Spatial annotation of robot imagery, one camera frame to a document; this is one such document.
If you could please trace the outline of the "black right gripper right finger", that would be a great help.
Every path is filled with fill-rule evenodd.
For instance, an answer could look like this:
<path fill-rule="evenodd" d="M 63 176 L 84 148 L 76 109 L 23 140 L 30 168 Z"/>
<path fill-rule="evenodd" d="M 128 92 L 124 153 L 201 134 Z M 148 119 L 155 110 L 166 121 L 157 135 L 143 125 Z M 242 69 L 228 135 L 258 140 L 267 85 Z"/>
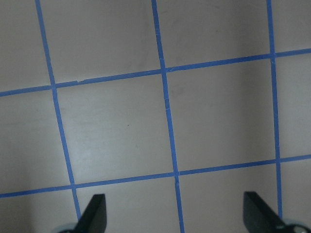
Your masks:
<path fill-rule="evenodd" d="M 300 224 L 286 224 L 254 191 L 243 194 L 243 223 L 249 233 L 309 233 Z"/>

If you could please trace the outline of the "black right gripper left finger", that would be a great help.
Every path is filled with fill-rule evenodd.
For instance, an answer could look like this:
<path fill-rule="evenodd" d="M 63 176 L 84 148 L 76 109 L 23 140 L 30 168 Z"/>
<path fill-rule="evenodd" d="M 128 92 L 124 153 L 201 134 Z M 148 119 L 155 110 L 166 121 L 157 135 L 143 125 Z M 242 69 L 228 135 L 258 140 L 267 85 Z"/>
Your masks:
<path fill-rule="evenodd" d="M 105 194 L 95 194 L 74 227 L 73 232 L 104 233 L 106 226 L 107 212 Z"/>

